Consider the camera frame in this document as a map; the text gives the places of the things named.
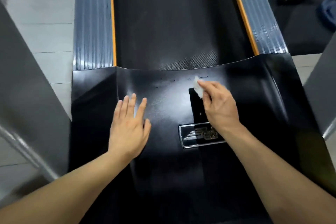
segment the forearm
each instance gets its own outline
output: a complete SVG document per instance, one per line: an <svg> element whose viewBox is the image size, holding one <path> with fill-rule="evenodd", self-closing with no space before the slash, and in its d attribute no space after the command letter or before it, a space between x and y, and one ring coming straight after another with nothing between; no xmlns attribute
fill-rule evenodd
<svg viewBox="0 0 336 224"><path fill-rule="evenodd" d="M257 140L242 125L220 131L243 164L275 223L336 223L336 199Z"/></svg>
<svg viewBox="0 0 336 224"><path fill-rule="evenodd" d="M107 154L1 209L1 223L79 223L100 192L128 164Z"/></svg>

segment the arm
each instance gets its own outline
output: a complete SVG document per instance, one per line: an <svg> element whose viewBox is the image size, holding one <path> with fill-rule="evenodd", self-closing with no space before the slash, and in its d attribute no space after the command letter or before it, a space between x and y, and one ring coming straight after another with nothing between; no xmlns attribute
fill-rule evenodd
<svg viewBox="0 0 336 224"><path fill-rule="evenodd" d="M136 117L132 99L119 101L111 125L107 153L0 210L2 224L79 223L100 192L137 157L151 129L143 121L146 99Z"/></svg>
<svg viewBox="0 0 336 224"><path fill-rule="evenodd" d="M336 223L336 199L257 140L240 122L230 91L202 82L211 125L225 138L274 223Z"/></svg>

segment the white tissue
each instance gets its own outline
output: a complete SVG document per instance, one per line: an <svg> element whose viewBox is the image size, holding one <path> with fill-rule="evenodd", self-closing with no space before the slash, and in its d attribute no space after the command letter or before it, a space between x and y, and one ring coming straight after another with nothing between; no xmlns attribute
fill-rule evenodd
<svg viewBox="0 0 336 224"><path fill-rule="evenodd" d="M203 98L203 89L201 88L201 86L198 85L197 81L203 81L203 80L200 80L197 76L195 76L194 79L194 90L196 91L199 98Z"/></svg>

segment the treadmill belt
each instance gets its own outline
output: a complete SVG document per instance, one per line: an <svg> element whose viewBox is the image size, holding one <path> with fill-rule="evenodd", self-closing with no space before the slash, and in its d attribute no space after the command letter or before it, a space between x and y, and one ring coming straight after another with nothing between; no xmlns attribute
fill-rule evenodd
<svg viewBox="0 0 336 224"><path fill-rule="evenodd" d="M236 0L114 0L117 65L209 67L253 56Z"/></svg>

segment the hand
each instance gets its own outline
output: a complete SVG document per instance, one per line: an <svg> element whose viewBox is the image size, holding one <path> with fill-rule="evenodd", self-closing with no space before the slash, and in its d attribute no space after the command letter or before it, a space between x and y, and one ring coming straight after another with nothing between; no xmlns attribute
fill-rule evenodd
<svg viewBox="0 0 336 224"><path fill-rule="evenodd" d="M152 127L149 119L146 119L144 124L146 98L142 100L134 117L136 100L136 94L133 94L131 99L125 96L124 101L119 100L114 110L108 142L108 151L119 155L128 162L141 153L148 141Z"/></svg>
<svg viewBox="0 0 336 224"><path fill-rule="evenodd" d="M210 124L223 136L241 126L236 102L231 92L219 82L198 81L204 89L203 104Z"/></svg>

